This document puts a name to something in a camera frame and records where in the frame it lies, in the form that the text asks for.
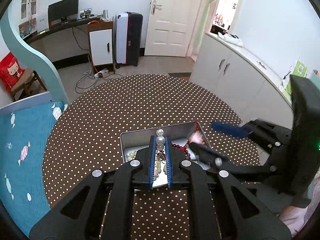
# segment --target wooden chair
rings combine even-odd
[[[43,87],[45,91],[47,91],[47,88],[45,87],[44,83],[42,82],[41,78],[39,77],[38,73],[30,68],[26,68],[24,70],[23,75],[19,79],[19,81],[12,87],[10,91],[10,95],[12,97],[12,100],[15,102],[15,94],[20,91],[24,90],[28,97],[31,96],[31,93],[29,91],[31,85],[34,81],[38,80],[40,85]]]

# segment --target long white cabinet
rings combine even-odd
[[[281,80],[256,59],[207,33],[189,81],[221,98],[243,122],[260,118],[291,129],[291,103],[276,84]]]

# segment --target bed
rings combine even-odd
[[[0,109],[0,200],[26,236],[50,210],[42,161],[48,136],[66,107],[46,92]]]

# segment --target door handle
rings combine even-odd
[[[228,63],[228,64],[226,65],[226,67],[224,68],[224,70],[223,70],[223,73],[224,73],[224,74],[226,73],[226,71],[227,71],[227,69],[228,69],[229,66],[230,66],[230,63]]]
[[[153,0],[151,14],[155,14],[156,7],[162,7],[162,5],[161,4],[157,4],[157,1]]]
[[[225,58],[224,58],[223,60],[221,60],[221,62],[220,62],[220,64],[219,64],[219,70],[221,69],[222,64],[224,63],[225,60],[226,60]]]

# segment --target round table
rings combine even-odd
[[[236,164],[259,165],[252,141],[211,130],[212,121],[237,125],[241,120],[220,98],[198,85],[169,76],[134,75],[91,89],[64,111],[48,138],[43,179],[50,207],[91,171],[119,168],[122,132],[195,120],[215,150]],[[164,187],[136,192],[133,206],[132,239],[189,237],[185,191]]]

